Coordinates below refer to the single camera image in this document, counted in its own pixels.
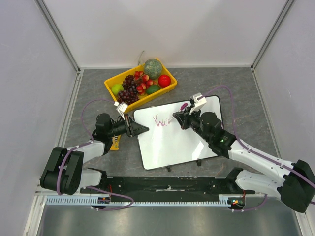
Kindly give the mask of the dark purple grape bunch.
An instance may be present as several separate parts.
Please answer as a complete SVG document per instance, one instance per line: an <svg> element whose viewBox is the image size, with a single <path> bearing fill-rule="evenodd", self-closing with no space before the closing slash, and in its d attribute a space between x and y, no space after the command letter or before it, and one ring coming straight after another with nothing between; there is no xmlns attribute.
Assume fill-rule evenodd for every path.
<svg viewBox="0 0 315 236"><path fill-rule="evenodd" d="M118 92L118 102L131 105L139 100L137 82L133 75L127 75L122 83L123 90Z"/></svg>

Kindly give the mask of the red apple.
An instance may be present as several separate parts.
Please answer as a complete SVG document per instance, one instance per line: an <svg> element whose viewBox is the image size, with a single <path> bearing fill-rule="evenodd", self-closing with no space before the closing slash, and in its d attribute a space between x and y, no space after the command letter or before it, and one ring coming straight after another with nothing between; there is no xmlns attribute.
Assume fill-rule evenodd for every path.
<svg viewBox="0 0 315 236"><path fill-rule="evenodd" d="M165 88L171 84L171 78L166 74L160 75L158 84L160 87Z"/></svg>

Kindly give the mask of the yellow plastic tray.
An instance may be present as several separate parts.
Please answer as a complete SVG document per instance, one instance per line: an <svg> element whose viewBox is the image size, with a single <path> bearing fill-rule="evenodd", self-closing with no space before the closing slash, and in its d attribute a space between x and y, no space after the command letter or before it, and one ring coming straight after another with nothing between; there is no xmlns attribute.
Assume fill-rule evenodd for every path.
<svg viewBox="0 0 315 236"><path fill-rule="evenodd" d="M139 100L136 101L135 103L131 104L131 105L128 105L128 108L126 109L126 113L130 112L130 111L134 111L136 110L137 108L139 108L140 106L154 100L155 98L158 98L162 95L164 95L165 93L167 92L170 92L171 90L173 90L175 88L175 86L177 85L177 80L175 79L175 77L170 73L170 71L165 67L165 65L160 61L160 59L156 58L156 60L158 60L161 65L162 65L162 75L165 74L165 75L168 75L170 77L170 85L167 86L167 87L164 87L164 88L161 88L159 91L151 94L151 95L143 95L143 96L139 96ZM107 90L109 91L112 99L114 100L114 102L117 102L117 97L113 94L113 92L111 91L111 87L115 84L122 84L123 83L123 80L124 78L127 76L127 75L134 75L135 71L143 71L144 70L144 63L143 64L140 64L138 66L135 66L131 69L128 69L127 71L124 71L114 77L111 77L107 80L104 81L104 84L107 88Z"/></svg>

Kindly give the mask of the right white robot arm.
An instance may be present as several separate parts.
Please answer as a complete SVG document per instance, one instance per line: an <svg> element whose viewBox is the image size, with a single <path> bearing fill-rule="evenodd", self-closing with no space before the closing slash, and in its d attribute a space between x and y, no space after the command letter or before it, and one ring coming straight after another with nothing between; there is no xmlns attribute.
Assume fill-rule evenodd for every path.
<svg viewBox="0 0 315 236"><path fill-rule="evenodd" d="M290 209L304 213L315 196L315 175L310 165L299 159L291 162L279 159L251 147L222 127L221 120L213 112L191 111L188 107L173 113L183 130L192 129L218 156L243 163L259 173L233 169L231 178L225 181L230 193L241 189L277 197Z"/></svg>

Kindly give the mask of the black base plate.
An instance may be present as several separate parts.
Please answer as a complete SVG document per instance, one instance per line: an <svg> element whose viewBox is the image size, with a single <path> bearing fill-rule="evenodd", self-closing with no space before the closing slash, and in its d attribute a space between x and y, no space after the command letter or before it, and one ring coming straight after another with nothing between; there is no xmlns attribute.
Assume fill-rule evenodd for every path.
<svg viewBox="0 0 315 236"><path fill-rule="evenodd" d="M107 177L96 188L136 200L217 200L219 195L254 194L229 178L215 177Z"/></svg>

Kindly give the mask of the green netted melon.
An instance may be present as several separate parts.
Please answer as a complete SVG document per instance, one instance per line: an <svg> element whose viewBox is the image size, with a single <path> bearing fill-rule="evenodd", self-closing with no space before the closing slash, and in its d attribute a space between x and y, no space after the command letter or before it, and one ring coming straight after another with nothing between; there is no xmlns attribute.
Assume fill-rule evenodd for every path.
<svg viewBox="0 0 315 236"><path fill-rule="evenodd" d="M157 59L148 59L144 64L144 73L155 80L162 74L162 63Z"/></svg>

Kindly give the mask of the left aluminium frame post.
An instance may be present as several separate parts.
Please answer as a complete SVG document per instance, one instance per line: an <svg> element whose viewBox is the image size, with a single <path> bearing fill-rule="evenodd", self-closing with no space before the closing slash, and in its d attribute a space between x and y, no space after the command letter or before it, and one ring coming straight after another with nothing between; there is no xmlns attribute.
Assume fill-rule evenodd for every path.
<svg viewBox="0 0 315 236"><path fill-rule="evenodd" d="M55 38L57 39L59 45L61 46L61 49L65 53L67 59L69 60L71 66L76 71L77 74L80 73L81 69L78 65L76 59L74 58L72 52L70 51L69 46L67 45L61 31L59 30L50 10L48 9L46 3L44 0L35 0L35 3L39 7L41 13L43 14L47 24L49 25L52 33L54 34Z"/></svg>

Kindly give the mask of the white marker with pink cap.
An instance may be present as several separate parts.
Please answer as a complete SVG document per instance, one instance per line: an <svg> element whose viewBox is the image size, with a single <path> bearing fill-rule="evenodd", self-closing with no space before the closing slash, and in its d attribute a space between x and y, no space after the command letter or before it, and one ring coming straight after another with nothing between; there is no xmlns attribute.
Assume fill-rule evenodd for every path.
<svg viewBox="0 0 315 236"><path fill-rule="evenodd" d="M184 103L179 110L177 110L176 112L181 112L183 111L186 107L188 106L188 103ZM170 117L170 119L168 120L168 122L171 122L174 119L174 115L172 114L172 116Z"/></svg>

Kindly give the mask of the red peach slices cluster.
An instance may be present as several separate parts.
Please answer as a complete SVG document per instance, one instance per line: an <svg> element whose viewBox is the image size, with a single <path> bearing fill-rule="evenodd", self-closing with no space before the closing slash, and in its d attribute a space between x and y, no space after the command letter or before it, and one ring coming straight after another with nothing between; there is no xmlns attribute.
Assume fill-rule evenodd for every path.
<svg viewBox="0 0 315 236"><path fill-rule="evenodd" d="M135 71L133 84L136 86L136 91L140 96L146 94L146 89L151 85L157 85L157 82L150 79L143 71Z"/></svg>

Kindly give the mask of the green lime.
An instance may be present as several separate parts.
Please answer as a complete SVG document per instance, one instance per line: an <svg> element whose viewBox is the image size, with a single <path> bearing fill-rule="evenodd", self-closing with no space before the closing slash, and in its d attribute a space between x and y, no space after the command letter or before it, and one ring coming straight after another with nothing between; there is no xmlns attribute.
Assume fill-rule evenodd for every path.
<svg viewBox="0 0 315 236"><path fill-rule="evenodd" d="M123 91L124 90L124 87L122 84L114 84L112 87L111 87L111 91L112 93L115 95L115 96L118 96L119 92L120 91Z"/></svg>

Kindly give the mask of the yellow candy packet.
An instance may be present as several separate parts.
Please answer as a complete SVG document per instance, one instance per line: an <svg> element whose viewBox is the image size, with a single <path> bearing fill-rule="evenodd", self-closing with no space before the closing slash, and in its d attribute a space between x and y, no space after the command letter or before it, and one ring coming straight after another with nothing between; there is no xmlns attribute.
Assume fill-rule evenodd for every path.
<svg viewBox="0 0 315 236"><path fill-rule="evenodd" d="M110 150L117 151L119 150L119 143L120 143L121 135L114 136L112 138L112 145L110 147Z"/></svg>

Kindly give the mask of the white whiteboard black frame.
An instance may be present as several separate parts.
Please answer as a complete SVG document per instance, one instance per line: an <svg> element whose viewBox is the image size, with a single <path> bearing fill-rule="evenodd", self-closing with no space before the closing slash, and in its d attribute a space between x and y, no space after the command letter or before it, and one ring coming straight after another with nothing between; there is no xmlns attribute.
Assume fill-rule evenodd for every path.
<svg viewBox="0 0 315 236"><path fill-rule="evenodd" d="M133 112L135 122L149 128L149 131L137 136L144 169L217 157L191 128L182 130L175 119L169 121L185 103L190 104L184 100Z"/></svg>

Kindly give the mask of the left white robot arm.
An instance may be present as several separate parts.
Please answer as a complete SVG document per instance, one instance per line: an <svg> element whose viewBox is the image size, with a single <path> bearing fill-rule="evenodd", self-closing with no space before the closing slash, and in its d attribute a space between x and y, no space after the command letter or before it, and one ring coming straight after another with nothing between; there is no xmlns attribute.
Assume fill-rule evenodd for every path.
<svg viewBox="0 0 315 236"><path fill-rule="evenodd" d="M102 178L102 171L83 170L83 164L107 154L113 144L113 137L127 134L135 137L149 131L146 126L136 123L125 115L114 121L109 114L97 116L92 139L73 147L53 148L40 178L40 186L59 195L73 195L78 189L91 186L96 193L104 193L108 181Z"/></svg>

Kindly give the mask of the green avocado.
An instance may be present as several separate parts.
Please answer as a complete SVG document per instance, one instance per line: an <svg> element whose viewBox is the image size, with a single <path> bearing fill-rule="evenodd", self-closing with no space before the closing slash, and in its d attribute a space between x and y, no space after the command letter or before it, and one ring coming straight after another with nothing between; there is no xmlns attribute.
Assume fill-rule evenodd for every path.
<svg viewBox="0 0 315 236"><path fill-rule="evenodd" d="M157 91L160 90L160 86L159 85L150 85L147 89L146 89L146 94L147 95L151 95Z"/></svg>

